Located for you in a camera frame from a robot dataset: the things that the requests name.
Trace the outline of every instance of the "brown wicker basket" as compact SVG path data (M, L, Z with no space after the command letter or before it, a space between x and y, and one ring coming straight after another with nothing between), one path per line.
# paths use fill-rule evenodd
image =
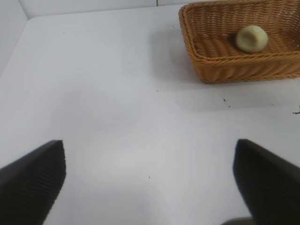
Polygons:
M179 11L188 54L206 83L261 81L300 76L300 0L221 0ZM259 53L244 53L235 35L258 25L269 35Z

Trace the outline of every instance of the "white wall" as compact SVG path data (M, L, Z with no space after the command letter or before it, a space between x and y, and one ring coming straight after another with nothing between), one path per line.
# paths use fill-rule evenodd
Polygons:
M18 0L0 0L0 77L26 22Z
M28 18L41 15L156 6L156 0L19 0Z
M188 4L195 1L210 1L210 0L158 0L158 6Z

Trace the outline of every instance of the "woven basket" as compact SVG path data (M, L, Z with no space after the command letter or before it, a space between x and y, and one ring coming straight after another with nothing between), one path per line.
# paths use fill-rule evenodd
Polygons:
M221 0L179 11L188 54L206 83L261 81L300 76L299 0ZM235 46L235 35L258 25L269 35L259 53Z

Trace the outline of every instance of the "pale yellow ball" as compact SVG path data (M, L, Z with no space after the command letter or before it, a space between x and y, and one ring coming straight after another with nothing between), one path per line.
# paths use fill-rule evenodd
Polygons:
M244 27L236 36L236 45L247 53L262 51L268 43L267 33L259 26L250 25Z

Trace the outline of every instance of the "white table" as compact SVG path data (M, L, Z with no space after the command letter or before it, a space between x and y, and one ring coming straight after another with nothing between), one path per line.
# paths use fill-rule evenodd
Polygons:
M0 166L63 139L46 225L220 225L249 212L232 162L248 138L300 165L300 80L202 83L180 6L30 20L0 79Z

